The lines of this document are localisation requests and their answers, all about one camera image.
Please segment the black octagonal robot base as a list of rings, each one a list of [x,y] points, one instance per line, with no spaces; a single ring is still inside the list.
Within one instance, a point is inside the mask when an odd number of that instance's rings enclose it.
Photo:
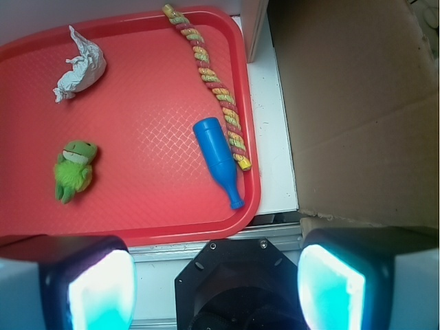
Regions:
[[[306,329],[297,265],[268,239],[209,241],[175,278],[178,329]]]

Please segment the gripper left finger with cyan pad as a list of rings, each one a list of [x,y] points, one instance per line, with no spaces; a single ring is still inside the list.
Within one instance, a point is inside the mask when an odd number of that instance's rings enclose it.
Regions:
[[[2,329],[129,329],[135,295],[117,236],[1,237]]]

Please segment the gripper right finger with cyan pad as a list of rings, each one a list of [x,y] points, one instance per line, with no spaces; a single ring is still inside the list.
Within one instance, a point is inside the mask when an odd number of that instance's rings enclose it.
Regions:
[[[310,329],[438,329],[439,231],[314,229],[297,284]]]

